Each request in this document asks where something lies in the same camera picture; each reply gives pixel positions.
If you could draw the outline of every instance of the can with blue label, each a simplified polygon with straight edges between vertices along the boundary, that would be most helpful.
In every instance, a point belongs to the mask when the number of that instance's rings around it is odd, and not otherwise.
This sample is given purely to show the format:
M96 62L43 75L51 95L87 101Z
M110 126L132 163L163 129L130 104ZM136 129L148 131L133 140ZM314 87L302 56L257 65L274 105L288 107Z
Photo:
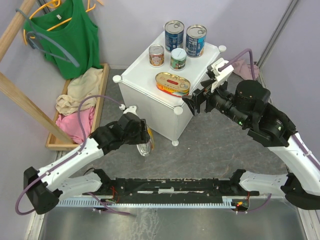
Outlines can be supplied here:
M168 21L164 25L165 31L165 49L171 52L173 49L182 49L184 47L185 25L178 20Z
M193 25L187 28L185 51L191 58L198 58L204 53L207 29L202 25Z

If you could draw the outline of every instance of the gray floor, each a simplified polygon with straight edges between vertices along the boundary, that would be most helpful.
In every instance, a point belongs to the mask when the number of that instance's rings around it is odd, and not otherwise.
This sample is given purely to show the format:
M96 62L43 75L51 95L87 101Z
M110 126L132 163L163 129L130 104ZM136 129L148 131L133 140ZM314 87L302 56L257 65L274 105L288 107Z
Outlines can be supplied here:
M252 199L261 205L263 199ZM56 207L45 215L39 240L306 240L297 209L273 199L263 211L117 208L131 216Z
M106 95L122 101L119 86L112 81L124 70L111 69ZM242 79L233 74L228 90L234 92ZM104 101L100 125L116 121L122 111L109 100ZM285 164L272 152L247 136L241 128L216 110L193 117L179 138L179 145L154 133L155 149L141 156L136 146L120 149L92 162L90 167L104 169L111 178L228 178L236 169L264 174L286 173Z

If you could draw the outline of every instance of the gray hanger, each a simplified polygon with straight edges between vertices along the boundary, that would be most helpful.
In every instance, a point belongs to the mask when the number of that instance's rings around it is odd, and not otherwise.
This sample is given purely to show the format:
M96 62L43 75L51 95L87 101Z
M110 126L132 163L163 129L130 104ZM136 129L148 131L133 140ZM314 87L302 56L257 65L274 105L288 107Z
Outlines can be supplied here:
M33 49L38 49L39 51L45 53L45 54L49 54L55 58L58 58L58 59L61 59L61 60L64 60L68 63L72 63L74 66L76 66L77 68L80 67L80 64L78 63L78 61L66 50L64 49L59 43L57 43L56 41L52 40L50 37L42 34L42 33L39 33L35 30L34 26L33 26L33 22L29 19L29 17L23 12L21 11L20 9L16 8L15 9L16 12L19 12L21 13L25 18L26 20L28 21L30 27L32 28L32 31L29 31L27 34L26 34L26 39L27 39L27 42L30 44L30 46L33 48ZM50 43L52 43L53 45L55 45L58 49L61 50L61 52L64 54L64 57L62 56L58 56L56 54L53 54L51 52L47 52L45 50L43 50L41 47L39 47L32 39L31 39L31 35L33 35L36 39L38 40L41 40L41 39L45 39L47 41L49 41Z

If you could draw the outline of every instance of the wooden tray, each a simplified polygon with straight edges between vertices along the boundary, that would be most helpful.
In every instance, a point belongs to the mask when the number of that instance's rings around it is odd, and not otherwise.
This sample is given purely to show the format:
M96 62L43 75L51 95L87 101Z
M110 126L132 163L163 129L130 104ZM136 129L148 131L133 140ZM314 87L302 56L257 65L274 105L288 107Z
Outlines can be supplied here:
M101 83L99 86L99 95L105 95L106 92L106 87L107 87L107 81L108 81L108 75L109 75L109 65L107 63L102 63L103 66L103 72L102 72L102 79ZM68 85L71 82L70 80L67 80L64 84L63 90L62 90L62 95L67 94L68 91ZM104 98L98 97L96 101L96 106L95 106L95 112L94 112L94 118L93 118L93 124L91 128L91 132L97 129L100 124L100 118L101 118L101 112L102 112L102 107L104 105ZM56 111L53 121L56 122L59 116L59 112ZM72 149L75 149L78 147L77 143L64 143L60 141L58 138L56 138L51 132L49 133L48 139L46 140L45 146L53 151L69 151Z

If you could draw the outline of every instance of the wall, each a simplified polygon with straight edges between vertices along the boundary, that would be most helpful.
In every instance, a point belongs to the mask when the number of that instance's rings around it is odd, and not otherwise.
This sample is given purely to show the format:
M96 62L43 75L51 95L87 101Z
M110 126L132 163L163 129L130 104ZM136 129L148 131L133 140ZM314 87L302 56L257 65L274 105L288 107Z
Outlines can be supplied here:
M257 61L289 2L104 0L105 6L96 2L90 15L100 28L101 59L112 68L129 66L172 19L182 21L185 29L193 24L204 25L208 30L206 41L226 45L227 59L252 48Z
M0 8L0 35L12 20L22 0L4 1ZM0 71L34 101L50 118L55 99L65 80L42 54L25 46L18 33L0 63ZM48 131L0 92L0 239L22 240L30 216L15 213L15 202L23 190L23 172L52 162L56 153L45 148ZM21 211L31 209L25 198Z
M262 68L274 105L320 159L320 1L300 1Z

